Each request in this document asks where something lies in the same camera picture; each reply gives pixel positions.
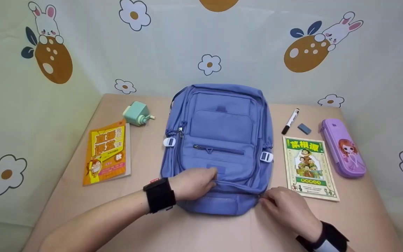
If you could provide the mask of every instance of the wrist support strap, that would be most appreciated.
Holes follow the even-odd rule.
[[[146,192],[151,214],[162,209],[171,209],[176,204],[175,193],[166,177],[151,181],[143,190]]]
[[[301,236],[297,236],[296,240],[309,252],[346,252],[349,240],[333,225],[321,223],[323,230],[317,242],[311,243]]]

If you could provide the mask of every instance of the book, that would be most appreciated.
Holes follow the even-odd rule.
[[[283,136],[287,186],[304,197],[340,201],[324,141]]]
[[[84,186],[131,175],[130,124],[125,119],[88,134]]]

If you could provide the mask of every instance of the leaf graphic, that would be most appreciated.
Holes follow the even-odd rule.
[[[34,56],[34,49],[30,46],[26,46],[21,50],[21,56],[25,59],[30,59]]]
[[[29,27],[26,27],[26,37],[32,45],[37,45],[37,36]]]
[[[299,28],[293,28],[290,30],[290,35],[294,38],[301,38],[302,36],[304,36],[304,32]]]
[[[313,24],[311,24],[310,27],[309,27],[309,29],[307,29],[307,34],[308,34],[308,35],[312,35],[312,34],[314,34],[315,32],[317,32],[317,31],[320,29],[321,24],[323,24],[323,22],[321,22],[321,21],[319,21],[319,20],[316,21],[316,22],[314,22]]]

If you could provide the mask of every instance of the white plastic buckle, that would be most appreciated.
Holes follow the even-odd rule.
[[[163,141],[163,145],[166,147],[174,147],[176,143],[176,139],[173,137],[168,137],[166,139],[164,139]]]
[[[268,152],[262,152],[259,160],[265,163],[271,163],[273,161],[273,154]]]

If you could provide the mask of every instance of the orange book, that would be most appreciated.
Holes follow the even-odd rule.
[[[131,174],[130,124],[125,119],[89,132],[83,185]]]

